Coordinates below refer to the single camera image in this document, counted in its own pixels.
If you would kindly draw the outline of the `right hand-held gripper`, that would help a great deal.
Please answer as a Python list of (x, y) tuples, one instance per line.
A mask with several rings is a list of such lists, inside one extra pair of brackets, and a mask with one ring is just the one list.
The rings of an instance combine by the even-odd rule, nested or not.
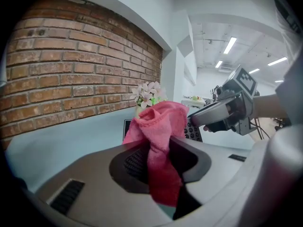
[(228, 131), (246, 135), (254, 131), (250, 116), (256, 80), (241, 66), (234, 70), (225, 83), (217, 89), (217, 102), (192, 113), (187, 118), (195, 127), (206, 126), (211, 132)]

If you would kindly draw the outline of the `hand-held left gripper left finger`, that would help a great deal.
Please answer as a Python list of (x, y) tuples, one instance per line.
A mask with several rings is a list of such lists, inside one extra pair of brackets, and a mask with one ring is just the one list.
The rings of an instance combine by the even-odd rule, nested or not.
[(36, 192), (59, 216), (92, 227), (159, 227), (172, 219), (147, 184), (150, 145), (136, 141), (87, 154)]

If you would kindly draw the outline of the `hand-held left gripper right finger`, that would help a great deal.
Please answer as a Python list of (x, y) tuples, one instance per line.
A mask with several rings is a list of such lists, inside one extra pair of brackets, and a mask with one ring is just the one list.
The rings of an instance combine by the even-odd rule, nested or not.
[(251, 149), (227, 148), (189, 139), (170, 139), (171, 161), (181, 175), (186, 191), (197, 202), (219, 205), (247, 195), (255, 184), (267, 140)]

